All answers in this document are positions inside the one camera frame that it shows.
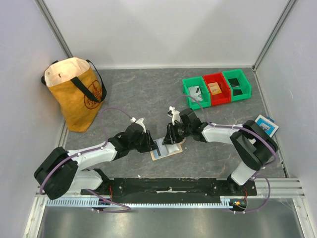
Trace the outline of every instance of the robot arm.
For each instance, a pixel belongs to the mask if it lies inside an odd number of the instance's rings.
[[[95,190],[108,178],[101,170],[84,171],[84,169],[101,162],[109,162],[126,156],[129,151],[140,153],[157,149],[150,132],[146,130],[143,119],[132,120],[125,132],[118,133],[105,142],[81,150],[66,151],[62,147],[55,148],[35,171],[34,177],[42,184],[48,174],[61,161],[72,157],[58,168],[44,186],[50,199],[57,199],[66,192],[89,188]]]
[[[242,161],[227,179],[232,191],[240,190],[272,156],[269,149],[256,137],[233,127],[212,126],[207,122],[201,122],[190,108],[178,112],[175,108],[170,107],[167,114],[172,117],[172,122],[167,125],[167,134],[163,144],[179,143],[184,137],[192,136],[200,142],[221,142],[234,145]],[[277,144],[255,121],[248,120],[240,126],[256,133],[275,152],[278,150]]]

